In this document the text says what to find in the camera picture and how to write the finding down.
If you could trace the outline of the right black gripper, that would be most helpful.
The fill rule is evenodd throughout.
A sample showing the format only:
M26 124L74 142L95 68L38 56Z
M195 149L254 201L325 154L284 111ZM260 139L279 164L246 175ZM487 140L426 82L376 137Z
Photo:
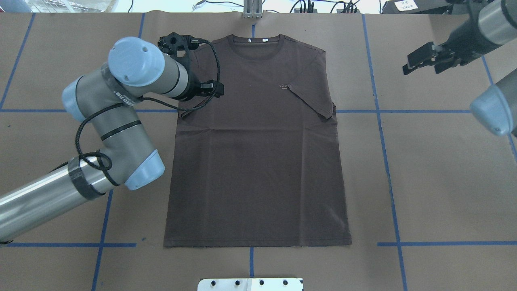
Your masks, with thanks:
M402 67L404 75L419 68L433 66L437 74L458 65L463 66L485 53L485 41L475 24L462 24L456 28L447 41L439 46L427 42L408 55Z

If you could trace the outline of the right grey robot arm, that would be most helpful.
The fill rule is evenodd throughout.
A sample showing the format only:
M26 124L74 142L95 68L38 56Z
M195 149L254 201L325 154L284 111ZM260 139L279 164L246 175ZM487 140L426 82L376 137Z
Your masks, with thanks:
M403 74L431 66L440 74L484 58L491 70L490 86L471 102L477 121L497 136L516 136L516 36L515 0L451 0L463 6L467 19L442 44L429 41L407 55Z

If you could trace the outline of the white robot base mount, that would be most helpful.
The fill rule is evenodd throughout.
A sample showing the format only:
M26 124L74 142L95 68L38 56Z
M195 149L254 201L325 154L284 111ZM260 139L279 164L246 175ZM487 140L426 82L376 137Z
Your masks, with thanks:
M198 291L303 291L302 278L206 278Z

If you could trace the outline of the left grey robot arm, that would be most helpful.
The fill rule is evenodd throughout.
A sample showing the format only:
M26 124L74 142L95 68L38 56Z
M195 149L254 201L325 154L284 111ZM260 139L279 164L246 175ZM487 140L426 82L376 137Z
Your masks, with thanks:
M1 246L120 185L137 190L163 175L135 105L199 110L224 94L220 72L206 39L171 33L157 44L137 37L116 41L106 63L63 90L65 110L80 122L74 157L1 196Z

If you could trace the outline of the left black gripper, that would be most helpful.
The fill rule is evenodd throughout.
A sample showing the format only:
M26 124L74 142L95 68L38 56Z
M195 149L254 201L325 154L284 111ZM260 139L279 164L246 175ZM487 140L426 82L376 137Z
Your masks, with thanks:
M201 82L193 75L189 77L185 90L179 94L178 101L190 101L195 97L220 97L225 94L225 86L219 81Z

